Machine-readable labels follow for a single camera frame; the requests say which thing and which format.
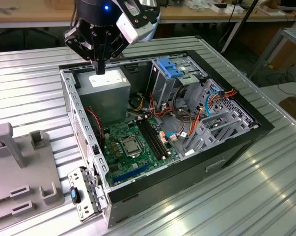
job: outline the red cable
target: red cable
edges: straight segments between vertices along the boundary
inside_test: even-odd
[[[92,114],[92,116],[95,118],[95,120],[98,123],[99,133],[100,133],[100,146],[102,146],[102,134],[101,134],[101,125],[100,125],[99,119],[97,118],[97,116],[92,111],[90,111],[89,109],[87,109],[87,111]]]

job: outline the side panel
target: side panel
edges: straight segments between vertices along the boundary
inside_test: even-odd
[[[110,214],[106,215],[108,226],[113,225],[136,215],[160,201],[202,181],[204,178],[221,170],[223,165],[233,157],[242,155],[242,148],[250,147],[252,141],[242,143],[213,158],[193,166],[183,172],[165,179],[137,194],[112,205]]]

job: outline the motherboard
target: motherboard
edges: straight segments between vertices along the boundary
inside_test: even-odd
[[[180,159],[171,141],[154,117],[131,120],[104,128],[104,157],[109,172],[106,179],[116,186]]]

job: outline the wooden table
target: wooden table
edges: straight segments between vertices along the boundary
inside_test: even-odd
[[[17,6],[18,10],[11,15],[0,13],[0,28],[29,28],[29,27],[60,27],[69,26],[72,10],[54,10],[50,0],[0,0],[0,7]],[[226,50],[234,37],[244,15],[234,14],[230,22],[235,22],[222,52]],[[216,13],[210,9],[195,11],[189,7],[162,7],[161,24],[176,23],[219,23],[228,22],[230,15]],[[268,16],[260,10],[254,10],[248,19],[249,22],[294,22],[296,27],[296,13],[288,13],[286,16]]]

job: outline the blue plastic clip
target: blue plastic clip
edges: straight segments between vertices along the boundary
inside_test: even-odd
[[[157,62],[169,78],[175,78],[184,75],[184,73],[180,71],[168,58],[158,59]]]
[[[76,191],[74,189],[71,190],[71,196],[72,196],[72,198],[75,198],[76,197]]]

